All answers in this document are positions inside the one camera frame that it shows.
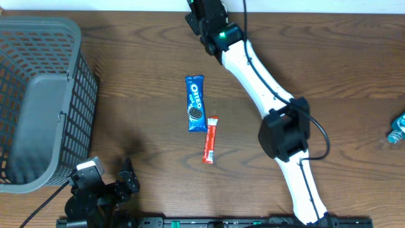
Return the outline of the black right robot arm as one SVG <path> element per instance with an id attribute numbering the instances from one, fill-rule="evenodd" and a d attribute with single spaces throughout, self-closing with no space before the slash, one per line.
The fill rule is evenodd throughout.
<path id="1" fill-rule="evenodd" d="M 248 39 L 247 26 L 228 20 L 228 11 L 220 0 L 187 0 L 190 13 L 185 16 L 206 52 L 232 73 L 256 105 L 262 122 L 258 140 L 263 151 L 281 168 L 293 202 L 295 217 L 304 225 L 325 224 L 328 211 L 323 204 L 311 173 L 312 157 L 308 140 L 310 124 L 325 139 L 325 129 L 310 115 L 309 103 L 287 92 L 260 62 Z"/>

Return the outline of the blue Oreo cookie pack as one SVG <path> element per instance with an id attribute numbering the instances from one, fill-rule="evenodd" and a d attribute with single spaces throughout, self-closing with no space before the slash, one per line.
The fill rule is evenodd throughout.
<path id="1" fill-rule="evenodd" d="M 207 132 L 208 130 L 203 100 L 203 82 L 203 75 L 185 78 L 189 132 Z"/>

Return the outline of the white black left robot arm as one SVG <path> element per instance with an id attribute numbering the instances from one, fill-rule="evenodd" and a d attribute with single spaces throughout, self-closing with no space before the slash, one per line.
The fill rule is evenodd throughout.
<path id="1" fill-rule="evenodd" d="M 140 183 L 132 162 L 124 159 L 118 172 L 121 177 L 105 184 L 104 167 L 98 157 L 89 158 L 76 166 L 68 177 L 72 185 L 72 197 L 65 205 L 65 219 L 56 222 L 57 227 L 138 227 L 139 222 L 128 211 L 118 206 L 138 193 Z"/>

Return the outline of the teal mouthwash bottle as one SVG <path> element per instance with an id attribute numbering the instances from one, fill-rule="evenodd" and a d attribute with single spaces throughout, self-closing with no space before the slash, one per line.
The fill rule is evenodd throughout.
<path id="1" fill-rule="evenodd" d="M 396 118 L 391 124 L 392 131 L 388 134 L 387 140 L 392 144 L 396 144 L 404 140 L 404 114 Z"/>

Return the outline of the red Nescafe coffee stick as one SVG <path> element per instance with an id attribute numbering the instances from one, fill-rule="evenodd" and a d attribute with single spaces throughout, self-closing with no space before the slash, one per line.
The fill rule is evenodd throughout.
<path id="1" fill-rule="evenodd" d="M 218 124 L 218 117 L 212 116 L 208 118 L 208 131 L 206 134 L 206 142 L 204 145 L 204 154 L 202 161 L 204 163 L 213 163 L 213 155 L 215 150 L 215 137 L 216 137 L 216 127 Z"/>

